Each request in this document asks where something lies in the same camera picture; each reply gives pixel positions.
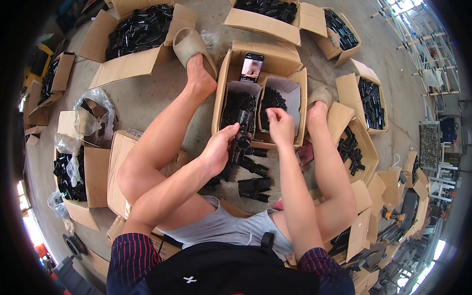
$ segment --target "metal rack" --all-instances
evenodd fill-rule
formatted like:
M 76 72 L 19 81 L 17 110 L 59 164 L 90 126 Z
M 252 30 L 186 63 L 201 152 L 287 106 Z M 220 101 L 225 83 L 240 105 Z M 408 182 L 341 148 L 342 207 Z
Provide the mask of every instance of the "metal rack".
M 395 31 L 402 43 L 397 50 L 407 50 L 423 82 L 426 94 L 431 96 L 435 114 L 444 113 L 444 95 L 461 92 L 457 65 L 452 52 L 451 42 L 436 14 L 421 2 L 415 6 L 413 0 L 377 0 L 380 10 L 371 18 L 382 15 Z M 402 11 L 401 6 L 413 7 Z

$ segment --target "hand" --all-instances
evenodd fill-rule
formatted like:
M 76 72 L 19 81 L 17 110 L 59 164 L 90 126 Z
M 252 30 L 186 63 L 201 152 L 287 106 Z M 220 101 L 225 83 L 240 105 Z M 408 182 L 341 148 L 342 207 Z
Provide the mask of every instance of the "hand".
M 270 137 L 277 148 L 292 146 L 295 137 L 295 123 L 292 116 L 283 109 L 266 109 L 269 118 Z
M 211 177 L 215 177 L 225 168 L 229 157 L 229 146 L 238 131 L 239 123 L 218 131 L 210 138 L 205 150 L 198 157 Z

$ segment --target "black wheel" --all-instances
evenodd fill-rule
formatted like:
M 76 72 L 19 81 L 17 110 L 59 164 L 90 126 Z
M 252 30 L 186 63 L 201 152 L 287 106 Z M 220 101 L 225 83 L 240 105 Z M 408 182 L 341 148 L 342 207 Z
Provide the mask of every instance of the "black wheel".
M 79 239 L 76 234 L 71 236 L 62 235 L 64 242 L 67 245 L 67 248 L 71 251 L 71 253 L 78 259 L 82 260 L 82 254 L 87 255 L 87 249 L 85 248 L 84 243 Z

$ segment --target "leg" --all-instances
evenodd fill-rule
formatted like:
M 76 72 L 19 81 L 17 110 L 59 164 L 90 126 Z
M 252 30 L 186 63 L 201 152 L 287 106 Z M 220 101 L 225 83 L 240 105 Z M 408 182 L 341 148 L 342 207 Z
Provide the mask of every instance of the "leg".
M 149 125 L 118 171 L 119 188 L 132 206 L 166 179 L 159 170 L 177 155 L 195 111 L 216 90 L 216 81 L 204 69 L 201 54 L 188 61 L 187 75 L 185 89 Z M 214 211 L 214 206 L 195 194 L 158 227 L 179 228 Z
M 326 123 L 327 113 L 327 105 L 316 101 L 306 118 L 306 127 L 312 138 L 316 182 L 326 198 L 324 203 L 316 206 L 318 227 L 324 243 L 350 227 L 357 216 L 357 204 L 346 169 L 334 145 L 329 144 L 332 139 Z M 270 218 L 291 241 L 284 212 L 273 213 Z

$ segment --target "smartphone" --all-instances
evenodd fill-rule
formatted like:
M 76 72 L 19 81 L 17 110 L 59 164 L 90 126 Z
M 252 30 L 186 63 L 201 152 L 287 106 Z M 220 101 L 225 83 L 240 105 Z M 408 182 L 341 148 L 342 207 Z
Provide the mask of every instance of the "smartphone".
M 239 78 L 242 82 L 253 82 L 256 83 L 261 73 L 262 63 L 264 62 L 264 56 L 258 53 L 246 53 L 244 56 L 243 69 L 241 71 L 241 77 Z

